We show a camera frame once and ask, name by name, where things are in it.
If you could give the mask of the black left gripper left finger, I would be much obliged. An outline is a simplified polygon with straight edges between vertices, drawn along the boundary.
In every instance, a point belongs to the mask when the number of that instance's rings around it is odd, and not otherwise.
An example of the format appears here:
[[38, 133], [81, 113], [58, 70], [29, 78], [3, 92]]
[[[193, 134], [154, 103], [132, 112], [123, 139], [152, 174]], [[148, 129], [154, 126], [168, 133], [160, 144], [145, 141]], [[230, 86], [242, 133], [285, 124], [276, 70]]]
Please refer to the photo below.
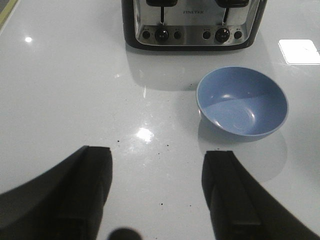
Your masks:
[[83, 146], [0, 196], [3, 240], [94, 240], [113, 178], [108, 147]]

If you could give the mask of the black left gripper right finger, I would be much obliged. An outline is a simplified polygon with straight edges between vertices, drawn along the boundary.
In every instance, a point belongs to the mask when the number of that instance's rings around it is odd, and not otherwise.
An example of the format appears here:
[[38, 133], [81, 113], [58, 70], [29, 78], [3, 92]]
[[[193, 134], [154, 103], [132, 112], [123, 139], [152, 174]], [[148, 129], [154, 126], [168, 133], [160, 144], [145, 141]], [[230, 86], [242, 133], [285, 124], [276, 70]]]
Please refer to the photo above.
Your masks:
[[217, 240], [318, 240], [271, 196], [232, 151], [207, 151], [202, 189]]

